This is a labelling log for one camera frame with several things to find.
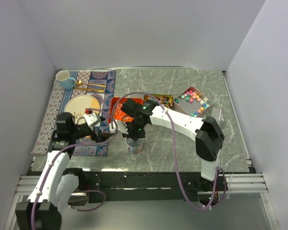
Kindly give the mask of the orange candy box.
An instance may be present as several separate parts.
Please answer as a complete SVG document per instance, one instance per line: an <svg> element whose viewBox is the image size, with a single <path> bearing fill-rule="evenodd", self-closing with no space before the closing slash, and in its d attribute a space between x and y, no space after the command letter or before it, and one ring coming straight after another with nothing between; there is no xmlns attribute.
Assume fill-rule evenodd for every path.
<svg viewBox="0 0 288 230"><path fill-rule="evenodd" d="M128 97L121 99L120 102L116 106L114 106L118 100L119 100L119 97L112 98L109 113L112 114L112 111L114 111L113 117L117 121L131 122L133 118L130 116L127 116L121 110L122 104L128 100Z"/></svg>

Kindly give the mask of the clear glass jar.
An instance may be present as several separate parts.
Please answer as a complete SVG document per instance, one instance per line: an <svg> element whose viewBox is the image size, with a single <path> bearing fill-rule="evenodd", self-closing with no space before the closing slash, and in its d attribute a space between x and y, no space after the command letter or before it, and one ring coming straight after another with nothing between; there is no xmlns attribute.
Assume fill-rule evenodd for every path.
<svg viewBox="0 0 288 230"><path fill-rule="evenodd" d="M127 138L125 143L130 154L139 154L143 149L143 139L133 140Z"/></svg>

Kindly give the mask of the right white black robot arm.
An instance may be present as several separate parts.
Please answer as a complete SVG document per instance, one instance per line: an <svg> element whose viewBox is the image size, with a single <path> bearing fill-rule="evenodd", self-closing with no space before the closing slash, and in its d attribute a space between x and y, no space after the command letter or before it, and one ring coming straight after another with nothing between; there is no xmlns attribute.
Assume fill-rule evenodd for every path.
<svg viewBox="0 0 288 230"><path fill-rule="evenodd" d="M179 132L195 142L195 152L201 158L201 187L211 191L217 186L216 169L219 165L219 152L223 147L225 136L218 122L211 116L206 118L185 115L157 102L147 100L144 104L127 99L121 107L132 121L126 122L126 138L133 140L145 138L144 127L147 124L166 127Z"/></svg>

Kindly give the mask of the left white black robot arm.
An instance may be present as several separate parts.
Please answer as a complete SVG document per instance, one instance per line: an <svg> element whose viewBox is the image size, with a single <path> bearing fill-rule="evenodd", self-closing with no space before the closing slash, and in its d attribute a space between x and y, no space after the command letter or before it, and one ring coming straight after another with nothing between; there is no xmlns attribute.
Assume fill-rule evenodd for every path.
<svg viewBox="0 0 288 230"><path fill-rule="evenodd" d="M103 145L107 137L94 126L105 118L99 109L87 108L85 123L75 123L75 116L63 112L57 116L56 127L48 147L47 161L41 176L25 202L16 205L17 224L21 230L59 230L62 213L73 192L85 189L86 180L81 168L68 168L76 140L90 136L95 145Z"/></svg>

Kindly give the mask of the pink tin of star candies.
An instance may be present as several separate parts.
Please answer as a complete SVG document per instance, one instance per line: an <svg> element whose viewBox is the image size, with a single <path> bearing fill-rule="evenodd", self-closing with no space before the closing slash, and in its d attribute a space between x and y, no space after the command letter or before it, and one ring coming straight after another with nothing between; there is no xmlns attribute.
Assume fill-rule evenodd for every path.
<svg viewBox="0 0 288 230"><path fill-rule="evenodd" d="M193 117L204 117L213 102L191 86L174 97L173 110Z"/></svg>

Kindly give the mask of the cream ceramic plate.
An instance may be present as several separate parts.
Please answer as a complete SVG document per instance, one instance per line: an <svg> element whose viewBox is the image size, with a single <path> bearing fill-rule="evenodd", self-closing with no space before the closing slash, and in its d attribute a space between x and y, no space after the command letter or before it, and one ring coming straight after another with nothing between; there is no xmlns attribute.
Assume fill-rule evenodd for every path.
<svg viewBox="0 0 288 230"><path fill-rule="evenodd" d="M64 112L71 113L74 117L74 123L81 125L85 123L84 114L86 108L101 109L100 103L95 97L90 95L79 95L67 102Z"/></svg>

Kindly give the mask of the dark tin of lollipops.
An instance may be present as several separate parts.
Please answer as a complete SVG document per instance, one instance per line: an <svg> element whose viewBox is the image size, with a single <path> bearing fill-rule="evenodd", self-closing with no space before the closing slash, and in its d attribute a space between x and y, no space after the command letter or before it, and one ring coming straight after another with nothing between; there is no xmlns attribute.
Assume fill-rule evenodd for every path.
<svg viewBox="0 0 288 230"><path fill-rule="evenodd" d="M165 107L172 109L174 105L174 98L168 94L152 94Z"/></svg>

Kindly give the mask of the patterned placemat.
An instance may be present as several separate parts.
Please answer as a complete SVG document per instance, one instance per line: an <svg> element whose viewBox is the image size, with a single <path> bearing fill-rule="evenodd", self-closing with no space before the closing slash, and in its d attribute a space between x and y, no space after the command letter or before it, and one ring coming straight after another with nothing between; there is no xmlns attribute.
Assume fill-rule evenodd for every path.
<svg viewBox="0 0 288 230"><path fill-rule="evenodd" d="M102 84L106 87L97 87L84 85L80 87L101 89L105 92L85 92L80 90L64 90L58 81L55 80L46 112L42 121L42 125L31 152L32 155L46 155L51 141L53 132L56 129L56 119L60 113L64 112L67 102L79 95L90 95L95 97L100 103L100 108L107 113L110 111L111 100L114 97L116 71L100 70L100 71L69 71L72 77L84 83ZM108 122L103 121L95 125L95 131L109 132ZM77 146L73 152L76 156L107 156L108 144L103 146Z"/></svg>

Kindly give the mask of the gold knife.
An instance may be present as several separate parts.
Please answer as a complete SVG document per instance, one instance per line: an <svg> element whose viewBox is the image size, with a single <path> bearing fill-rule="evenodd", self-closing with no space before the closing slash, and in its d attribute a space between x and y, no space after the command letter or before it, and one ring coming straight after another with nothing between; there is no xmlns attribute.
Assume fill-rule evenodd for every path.
<svg viewBox="0 0 288 230"><path fill-rule="evenodd" d="M83 87L74 87L74 89L85 91L85 92L105 92L105 90L101 90L101 89L92 89L92 88L83 88Z"/></svg>

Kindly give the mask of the blue white mug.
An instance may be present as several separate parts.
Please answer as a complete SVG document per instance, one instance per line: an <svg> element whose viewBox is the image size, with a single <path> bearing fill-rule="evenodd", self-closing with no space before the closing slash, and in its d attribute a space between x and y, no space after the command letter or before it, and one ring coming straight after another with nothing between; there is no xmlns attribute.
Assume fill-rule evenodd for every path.
<svg viewBox="0 0 288 230"><path fill-rule="evenodd" d="M76 79L66 70L59 71L55 78L59 82L60 86L65 90L71 90L76 83Z"/></svg>

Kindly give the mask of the gold spoon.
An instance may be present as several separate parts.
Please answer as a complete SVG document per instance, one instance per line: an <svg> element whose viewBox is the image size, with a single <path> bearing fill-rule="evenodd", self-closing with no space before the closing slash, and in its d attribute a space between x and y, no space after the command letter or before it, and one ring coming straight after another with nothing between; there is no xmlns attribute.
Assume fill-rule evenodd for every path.
<svg viewBox="0 0 288 230"><path fill-rule="evenodd" d="M102 84L84 83L81 80L77 80L75 85L76 86L89 85L89 86L97 86L97 87L106 87L106 85L102 85Z"/></svg>

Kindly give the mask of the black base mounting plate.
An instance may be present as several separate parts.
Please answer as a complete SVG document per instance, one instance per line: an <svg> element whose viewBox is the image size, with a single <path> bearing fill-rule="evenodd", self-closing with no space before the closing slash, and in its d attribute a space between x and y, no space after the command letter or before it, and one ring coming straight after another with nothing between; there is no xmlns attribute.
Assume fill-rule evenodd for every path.
<svg viewBox="0 0 288 230"><path fill-rule="evenodd" d="M179 185L175 172L84 172L78 191L97 190L102 194L88 194L89 203L106 201L183 200L183 188L191 202L208 204L216 191L212 204L228 190L222 175L216 185L201 177L200 173L180 173Z"/></svg>

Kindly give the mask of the aluminium rail frame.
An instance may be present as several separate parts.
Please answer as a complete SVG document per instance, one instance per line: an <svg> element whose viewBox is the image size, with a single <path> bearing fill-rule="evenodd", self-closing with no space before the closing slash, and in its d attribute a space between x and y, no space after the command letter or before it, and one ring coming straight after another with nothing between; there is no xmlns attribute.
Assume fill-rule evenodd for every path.
<svg viewBox="0 0 288 230"><path fill-rule="evenodd" d="M38 175L21 176L14 193L11 209L9 211L4 229L17 230L15 208L16 205L24 201L25 196L31 194L31 190L39 179ZM280 229L273 205L270 201L268 189L261 173L236 173L227 174L227 182L229 184L229 193L233 194L253 194L259 193L263 203L264 213L267 217L268 226L272 230Z"/></svg>

